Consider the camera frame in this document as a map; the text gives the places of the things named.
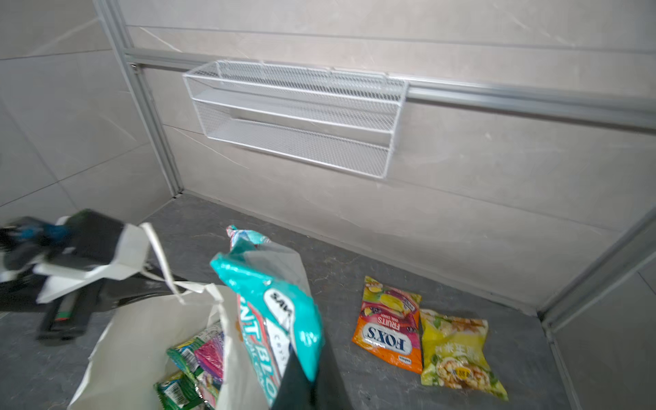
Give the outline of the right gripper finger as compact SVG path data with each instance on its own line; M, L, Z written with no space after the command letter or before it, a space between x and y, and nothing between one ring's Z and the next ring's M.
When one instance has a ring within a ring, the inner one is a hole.
M314 382L306 379L296 353L290 353L272 410L353 410L331 343L321 350Z

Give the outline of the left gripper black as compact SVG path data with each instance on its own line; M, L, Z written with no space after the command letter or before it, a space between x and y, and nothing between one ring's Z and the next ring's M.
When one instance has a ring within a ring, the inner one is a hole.
M180 290L182 278L150 263L153 245L143 227L91 209L68 216L69 264L39 263L42 285L1 290L4 313L41 313L36 332L43 345L73 343L92 316Z

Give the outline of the teal mint candy packet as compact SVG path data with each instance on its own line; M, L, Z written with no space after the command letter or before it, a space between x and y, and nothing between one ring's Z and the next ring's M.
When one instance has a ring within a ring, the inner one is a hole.
M273 406L285 371L295 358L313 384L325 345L322 320L300 255L263 234L227 227L230 250L210 262L220 280L237 294L244 346Z

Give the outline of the magenta purple candy packet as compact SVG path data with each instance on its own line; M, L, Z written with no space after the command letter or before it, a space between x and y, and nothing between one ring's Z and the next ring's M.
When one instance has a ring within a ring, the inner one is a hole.
M203 346L198 348L194 355L200 367L206 372L215 384L224 381L224 333L213 336Z

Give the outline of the orange Fox's fruits candy bag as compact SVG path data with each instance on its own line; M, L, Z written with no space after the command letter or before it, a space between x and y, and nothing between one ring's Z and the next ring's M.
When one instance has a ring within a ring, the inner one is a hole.
M422 296L365 277L362 303L352 342L379 359L420 374Z

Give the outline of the green yellow striped candy packet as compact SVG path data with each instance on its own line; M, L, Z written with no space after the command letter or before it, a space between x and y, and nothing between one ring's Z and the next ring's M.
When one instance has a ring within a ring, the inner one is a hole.
M222 331L223 328L220 322L216 322L187 341L168 348L167 356L187 377L197 379L203 373L203 369L196 358L195 352L208 343L211 338L219 336Z

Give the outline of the floral white paper bag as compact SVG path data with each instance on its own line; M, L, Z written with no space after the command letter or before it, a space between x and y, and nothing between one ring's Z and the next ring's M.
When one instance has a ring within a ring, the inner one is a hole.
M267 409L237 331L238 297L224 285L181 283L170 296L120 307L100 336L71 409L159 409L154 385L175 371L167 349L219 322L225 379L219 409Z

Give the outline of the yellow snack packet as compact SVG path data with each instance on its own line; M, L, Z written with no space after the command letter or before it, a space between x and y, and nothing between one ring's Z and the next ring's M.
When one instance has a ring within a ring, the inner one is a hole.
M474 390L508 401L508 394L483 354L489 331L485 319L420 311L424 386Z

